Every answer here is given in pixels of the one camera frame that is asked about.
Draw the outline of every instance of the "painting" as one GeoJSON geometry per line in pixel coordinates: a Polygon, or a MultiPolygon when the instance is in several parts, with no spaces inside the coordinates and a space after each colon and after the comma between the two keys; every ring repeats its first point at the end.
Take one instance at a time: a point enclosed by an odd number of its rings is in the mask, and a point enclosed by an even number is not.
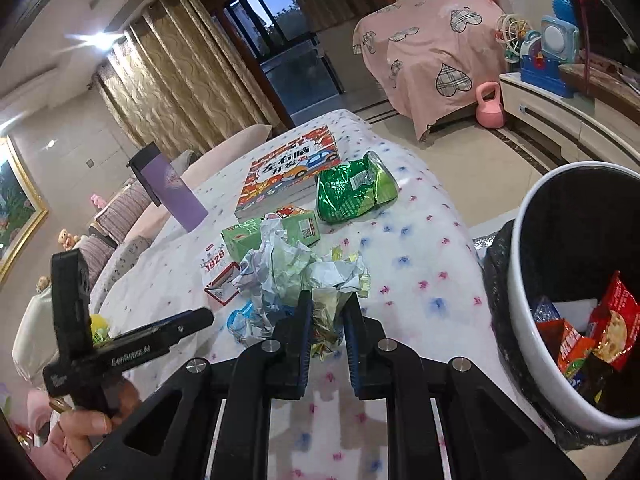
{"type": "Polygon", "coordinates": [[[0,138],[0,284],[47,212],[11,140],[0,138]]]}

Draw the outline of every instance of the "metal screw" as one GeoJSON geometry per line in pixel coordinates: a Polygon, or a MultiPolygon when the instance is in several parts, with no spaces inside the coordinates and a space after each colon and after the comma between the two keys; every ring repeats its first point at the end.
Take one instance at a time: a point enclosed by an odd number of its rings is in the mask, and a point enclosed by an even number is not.
{"type": "Polygon", "coordinates": [[[261,348],[265,352],[277,352],[278,350],[280,350],[280,342],[277,339],[267,339],[266,341],[262,342],[261,348]]]}
{"type": "Polygon", "coordinates": [[[393,352],[396,348],[398,348],[398,342],[395,339],[384,338],[378,341],[378,348],[380,348],[383,352],[393,352]]]}
{"type": "Polygon", "coordinates": [[[187,363],[187,371],[190,374],[199,374],[207,367],[207,362],[204,359],[195,358],[187,363]]]}
{"type": "Polygon", "coordinates": [[[459,372],[471,370],[471,361],[466,357],[456,357],[453,359],[451,365],[459,372]]]}

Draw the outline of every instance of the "patterned bedding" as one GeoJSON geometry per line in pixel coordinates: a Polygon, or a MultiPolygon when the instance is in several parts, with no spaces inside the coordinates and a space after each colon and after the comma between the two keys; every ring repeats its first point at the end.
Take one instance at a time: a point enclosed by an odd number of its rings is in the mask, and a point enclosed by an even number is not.
{"type": "MultiPolygon", "coordinates": [[[[371,292],[360,300],[388,337],[421,356],[447,362],[468,356],[511,399],[540,423],[511,386],[500,365],[481,269],[468,231],[449,195],[413,152],[377,136],[346,110],[314,119],[270,140],[204,182],[196,194],[210,211],[187,234],[171,218],[138,263],[108,293],[100,314],[112,335],[207,304],[198,269],[203,242],[236,223],[233,215],[251,161],[277,145],[327,124],[342,160],[375,150],[398,181],[399,197],[384,207],[336,225],[320,225],[312,249],[334,246],[360,251],[371,275],[371,292]]],[[[315,207],[315,198],[298,204],[315,207]]],[[[237,296],[215,313],[213,326],[190,336],[162,356],[129,373],[142,397],[151,394],[195,355],[212,362],[244,350],[226,329],[237,296]]],[[[388,478],[386,411],[383,401],[358,400],[350,385],[344,344],[324,361],[311,361],[305,397],[276,400],[271,409],[268,478],[388,478]]]]}
{"type": "Polygon", "coordinates": [[[501,13],[490,0],[401,0],[360,20],[353,51],[420,139],[505,71],[494,37],[501,13]]]}

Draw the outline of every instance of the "purple bottle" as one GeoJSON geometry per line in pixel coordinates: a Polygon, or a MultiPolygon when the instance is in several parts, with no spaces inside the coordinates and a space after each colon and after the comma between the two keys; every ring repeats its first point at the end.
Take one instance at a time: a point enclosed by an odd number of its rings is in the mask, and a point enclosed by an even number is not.
{"type": "Polygon", "coordinates": [[[164,204],[188,233],[209,214],[154,142],[137,152],[128,166],[154,204],[164,204]]]}

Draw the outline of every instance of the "glass door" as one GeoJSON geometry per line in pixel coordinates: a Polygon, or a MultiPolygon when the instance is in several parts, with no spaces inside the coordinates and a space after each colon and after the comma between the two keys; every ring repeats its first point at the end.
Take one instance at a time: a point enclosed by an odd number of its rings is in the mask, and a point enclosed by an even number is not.
{"type": "Polygon", "coordinates": [[[341,93],[296,0],[232,0],[225,13],[289,114],[341,93]]]}

